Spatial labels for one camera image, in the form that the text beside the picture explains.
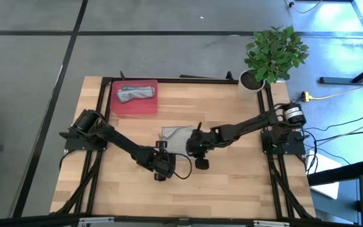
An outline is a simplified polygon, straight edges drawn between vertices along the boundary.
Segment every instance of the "wooden table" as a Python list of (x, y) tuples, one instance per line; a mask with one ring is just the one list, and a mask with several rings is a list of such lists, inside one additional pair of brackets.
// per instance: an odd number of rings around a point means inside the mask
[[(100, 83), (101, 77), (85, 77), (74, 119), (84, 109), (95, 109)], [(235, 124), (259, 114), (257, 96), (252, 100), (240, 100), (236, 96), (235, 84), (159, 83), (158, 86), (157, 114), (110, 114), (109, 123), (137, 144), (154, 146), (165, 126), (196, 126), (202, 122), (202, 130), (207, 131), (216, 125)], [(274, 103), (289, 101), (285, 83), (273, 84), (272, 93)], [(62, 207), (78, 186), (84, 158), (85, 151), (77, 151), (64, 160), (51, 211)], [(193, 168), (187, 180), (172, 177), (157, 182), (153, 173), (136, 165), (128, 153), (109, 144), (103, 153), (93, 214), (275, 219), (270, 174), (267, 157), (262, 152), (260, 131), (242, 136), (227, 148), (210, 151), (207, 158), (210, 161), (208, 170)], [(291, 190), (307, 212), (314, 216), (303, 163), (295, 156), (285, 156), (285, 165)], [(189, 169), (187, 160), (177, 161), (179, 175), (186, 175)], [(88, 189), (82, 211), (86, 209), (87, 196)], [(281, 189), (280, 199), (286, 216)]]

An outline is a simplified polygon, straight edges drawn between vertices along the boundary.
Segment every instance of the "gray cloth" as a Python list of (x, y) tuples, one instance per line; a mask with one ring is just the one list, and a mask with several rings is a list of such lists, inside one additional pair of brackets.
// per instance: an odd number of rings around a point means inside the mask
[(125, 103), (135, 98), (152, 98), (155, 96), (155, 88), (152, 86), (136, 87), (124, 86), (117, 91), (120, 102)]
[[(170, 153), (180, 153), (187, 155), (186, 141), (192, 135), (194, 126), (181, 126), (181, 127), (162, 127), (161, 140), (168, 142), (166, 150)], [(186, 158), (176, 155), (178, 160), (185, 160)]]

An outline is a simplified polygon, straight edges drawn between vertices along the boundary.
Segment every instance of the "gray floor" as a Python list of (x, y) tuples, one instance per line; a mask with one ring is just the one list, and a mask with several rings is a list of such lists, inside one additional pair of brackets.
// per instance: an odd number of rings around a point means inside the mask
[[(299, 9), (314, 3), (297, 2)], [(72, 30), (80, 0), (0, 0), (0, 29)], [(297, 31), (363, 31), (349, 3), (321, 3), (314, 11), (290, 12), (283, 0), (148, 1), (90, 0), (82, 30), (263, 30), (294, 25)], [(11, 203), (66, 51), (68, 37), (0, 37), (0, 218)], [(72, 122), (84, 76), (223, 78), (246, 69), (249, 37), (78, 37), (26, 203), (26, 216), (47, 214), (58, 176), (64, 140), (58, 132)], [(302, 91), (324, 96), (351, 86), (320, 85), (320, 76), (354, 77), (363, 71), (363, 38), (304, 38), (311, 55), (292, 69), (289, 95)], [(363, 89), (303, 105), (307, 127), (326, 127), (363, 116)], [(359, 122), (315, 131), (317, 138), (355, 129)], [(362, 141), (362, 146), (355, 140)], [(321, 148), (363, 160), (363, 135), (345, 137)]]

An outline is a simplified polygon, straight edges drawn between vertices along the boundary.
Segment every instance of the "red tray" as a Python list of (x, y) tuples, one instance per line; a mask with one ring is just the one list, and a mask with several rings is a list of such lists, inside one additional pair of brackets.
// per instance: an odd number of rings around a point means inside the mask
[[(155, 96), (152, 98), (136, 98), (129, 102), (121, 103), (117, 91), (124, 86), (152, 86)], [(138, 81), (116, 81), (112, 84), (112, 102), (110, 110), (117, 115), (128, 114), (155, 114), (158, 112), (158, 81), (155, 79)]]

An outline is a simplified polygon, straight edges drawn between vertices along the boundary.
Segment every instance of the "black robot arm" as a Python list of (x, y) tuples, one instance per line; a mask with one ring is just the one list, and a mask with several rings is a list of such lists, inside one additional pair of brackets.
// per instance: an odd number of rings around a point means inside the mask
[[(287, 103), (276, 106), (278, 106), (276, 109), (235, 125), (225, 124), (212, 127), (209, 132), (201, 131), (200, 123), (186, 142), (187, 154), (196, 158), (195, 166), (197, 168), (208, 169), (209, 163), (204, 159), (208, 151), (214, 148), (225, 148), (237, 141), (242, 135), (269, 126), (272, 126), (271, 143), (274, 145), (286, 143), (290, 131), (303, 126), (306, 119), (299, 104)], [(277, 117), (276, 110), (278, 109), (282, 109), (282, 120)]]
[(103, 116), (94, 110), (83, 110), (69, 132), (60, 132), (64, 138), (76, 137), (89, 143), (102, 139), (128, 152), (138, 165), (155, 172), (156, 180), (171, 178), (175, 171), (175, 159), (172, 154), (160, 148), (140, 146), (114, 129), (103, 120)]

